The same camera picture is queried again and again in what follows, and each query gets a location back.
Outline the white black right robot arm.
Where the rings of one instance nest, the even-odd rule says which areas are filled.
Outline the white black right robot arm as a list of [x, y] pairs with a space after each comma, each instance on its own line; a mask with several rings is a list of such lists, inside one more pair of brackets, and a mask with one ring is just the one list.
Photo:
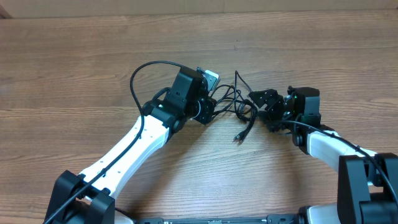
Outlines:
[[275, 215], [276, 223], [397, 223], [397, 155], [376, 153], [353, 144], [321, 123], [320, 92], [290, 86], [248, 94], [259, 119], [271, 132], [287, 130], [304, 154], [338, 174], [335, 203], [306, 206], [296, 215]]

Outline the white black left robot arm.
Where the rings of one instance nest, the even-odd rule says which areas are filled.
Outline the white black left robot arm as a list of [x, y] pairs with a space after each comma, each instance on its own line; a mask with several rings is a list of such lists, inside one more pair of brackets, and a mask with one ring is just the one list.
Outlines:
[[144, 161], [179, 132], [189, 119], [211, 121], [215, 100], [209, 95], [220, 76], [180, 66], [171, 87], [138, 107], [129, 132], [101, 159], [78, 175], [69, 170], [55, 181], [46, 223], [134, 223], [116, 208], [116, 199]]

